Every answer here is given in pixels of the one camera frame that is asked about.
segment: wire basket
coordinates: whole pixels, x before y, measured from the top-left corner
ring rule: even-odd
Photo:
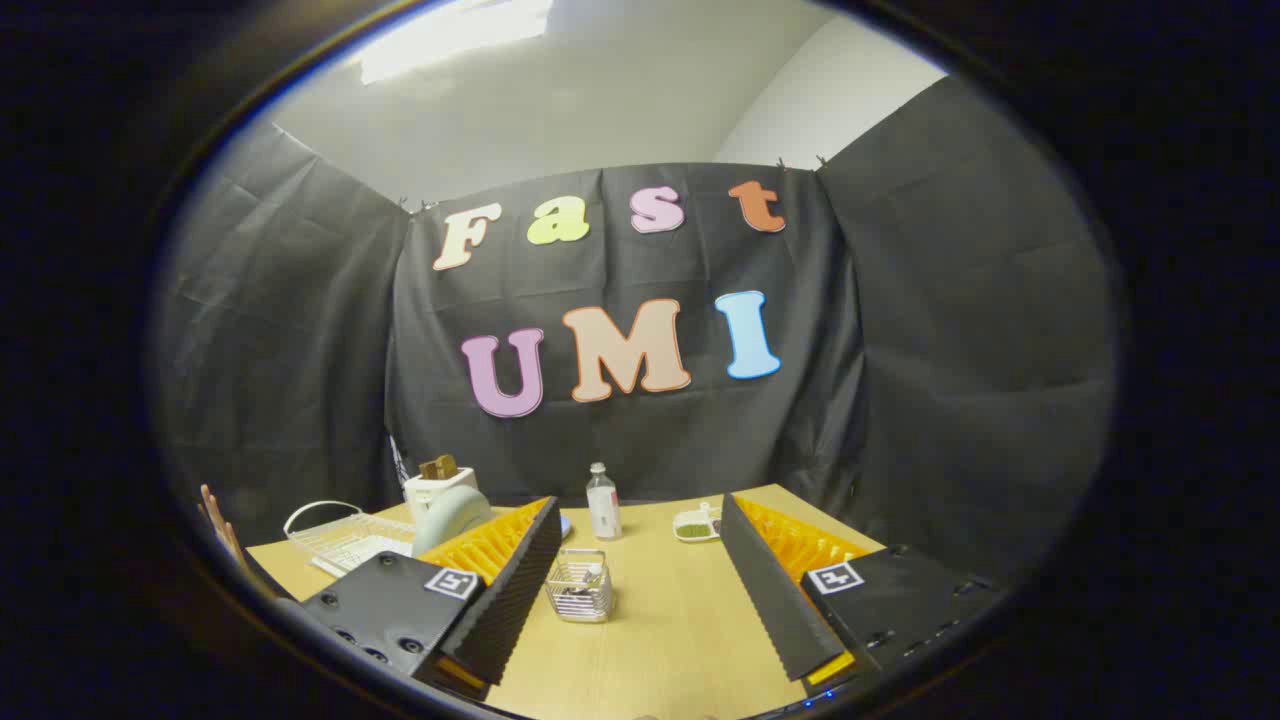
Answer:
[[[613,611],[613,580],[603,550],[561,550],[547,578],[547,598],[562,620],[604,623]]]
[[[320,505],[343,505],[356,512],[306,530],[289,532],[298,515]],[[314,565],[340,578],[380,552],[410,557],[415,528],[408,523],[367,515],[349,502],[320,500],[294,510],[284,521],[284,536],[311,555]]]

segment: black curtain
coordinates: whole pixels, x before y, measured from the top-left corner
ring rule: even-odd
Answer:
[[[948,77],[818,172],[858,270],[854,527],[1010,579],[1065,528],[1116,395],[1114,261],[1051,156]]]
[[[754,229],[728,191],[756,181],[781,232]],[[672,232],[631,225],[637,190],[678,193]],[[526,232],[544,201],[585,200],[588,234],[534,245]],[[498,202],[502,217],[461,266],[433,269],[449,214]],[[717,297],[759,291],[769,350],[782,365],[733,379]],[[841,515],[859,462],[861,356],[851,256],[813,172],[727,164],[588,170],[522,182],[443,202],[413,218],[394,286],[388,427],[411,462],[452,452],[476,469],[497,502],[557,495],[581,502],[593,461],[603,461],[626,501],[716,495],[777,482]],[[673,299],[687,387],[577,402],[573,332],[564,313],[603,307],[628,333],[639,306]],[[522,418],[476,402],[461,343],[499,341],[499,388],[521,387],[512,331],[540,328],[544,393]]]
[[[207,483],[243,544],[283,539],[311,500],[397,502],[383,375],[408,214],[269,123],[201,184],[154,332],[177,492],[195,503]]]

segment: table surface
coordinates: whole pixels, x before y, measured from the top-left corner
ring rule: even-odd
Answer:
[[[883,547],[780,486],[733,495],[867,551]],[[672,536],[672,516],[701,501],[719,507],[721,496],[622,506],[622,537],[613,541],[595,539],[585,509],[561,509],[573,524],[564,547],[607,553],[613,615],[600,624],[567,623],[540,594],[502,685],[489,691],[485,705],[530,717],[730,720],[804,700],[801,683],[783,673],[724,546]],[[410,521],[404,505],[378,515]],[[289,541],[248,552],[298,601],[333,583]]]

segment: yellow edge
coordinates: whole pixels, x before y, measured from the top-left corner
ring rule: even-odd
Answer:
[[[832,660],[831,662],[823,665],[822,667],[818,667],[813,673],[809,673],[809,676],[805,679],[809,680],[810,685],[817,685],[827,682],[828,679],[835,676],[836,673],[840,673],[841,670],[849,667],[852,664],[854,664],[854,656],[846,650],[841,655],[836,656],[836,659]]]
[[[484,680],[481,680],[480,678],[476,678],[471,673],[467,673],[461,665],[458,665],[457,662],[449,660],[448,657],[442,656],[439,660],[435,661],[435,666],[439,667],[440,670],[444,670],[449,675],[453,675],[454,678],[462,680],[463,683],[471,685],[472,688],[475,688],[477,691],[483,691],[484,689],[484,685],[485,685]]]

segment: white sticker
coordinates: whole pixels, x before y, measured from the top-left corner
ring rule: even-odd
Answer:
[[[442,568],[424,587],[440,594],[466,600],[471,596],[471,591],[476,588],[479,580],[480,577],[475,573]]]
[[[858,587],[865,582],[858,573],[854,571],[849,562],[809,570],[809,579],[813,580],[813,584],[822,594],[847,591],[849,588]]]

